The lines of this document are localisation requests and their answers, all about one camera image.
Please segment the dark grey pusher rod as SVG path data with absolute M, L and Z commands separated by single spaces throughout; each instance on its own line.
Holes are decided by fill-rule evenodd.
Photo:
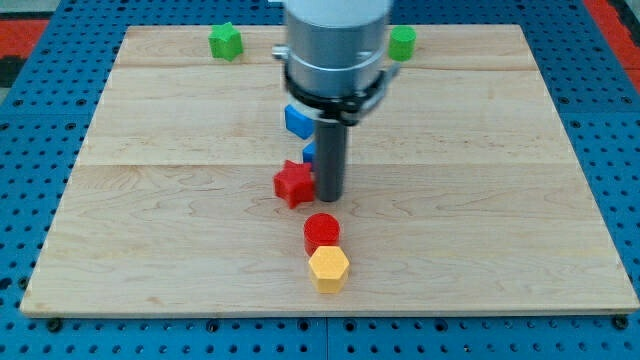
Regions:
M 343 194 L 347 127 L 340 123 L 314 123 L 314 172 L 316 197 L 335 202 Z

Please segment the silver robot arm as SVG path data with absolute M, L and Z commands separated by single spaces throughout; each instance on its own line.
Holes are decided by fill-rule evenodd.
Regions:
M 343 194 L 349 129 L 385 96 L 399 66 L 384 69 L 391 0 L 287 0 L 283 62 L 291 105 L 314 121 L 315 196 Z

